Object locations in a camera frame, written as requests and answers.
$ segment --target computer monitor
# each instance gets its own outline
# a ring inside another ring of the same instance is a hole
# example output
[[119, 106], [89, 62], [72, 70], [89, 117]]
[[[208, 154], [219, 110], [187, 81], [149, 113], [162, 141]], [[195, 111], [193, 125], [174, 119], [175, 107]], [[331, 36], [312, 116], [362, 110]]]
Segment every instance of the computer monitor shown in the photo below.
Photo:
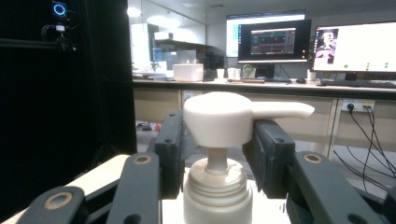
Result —
[[238, 57], [239, 25], [274, 21], [297, 21], [305, 19], [305, 10], [264, 12], [228, 15], [226, 18], [226, 57]]
[[396, 21], [318, 26], [311, 70], [396, 74]]
[[240, 25], [238, 62], [307, 62], [311, 20]]

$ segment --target power outlet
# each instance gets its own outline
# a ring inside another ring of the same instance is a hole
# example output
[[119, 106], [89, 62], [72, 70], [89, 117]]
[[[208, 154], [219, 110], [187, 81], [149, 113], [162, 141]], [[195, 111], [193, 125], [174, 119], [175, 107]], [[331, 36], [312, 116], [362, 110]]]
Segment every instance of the power outlet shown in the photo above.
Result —
[[353, 104], [353, 112], [367, 112], [367, 107], [371, 107], [374, 111], [374, 100], [356, 100], [356, 99], [344, 99], [342, 111], [349, 111], [347, 106]]

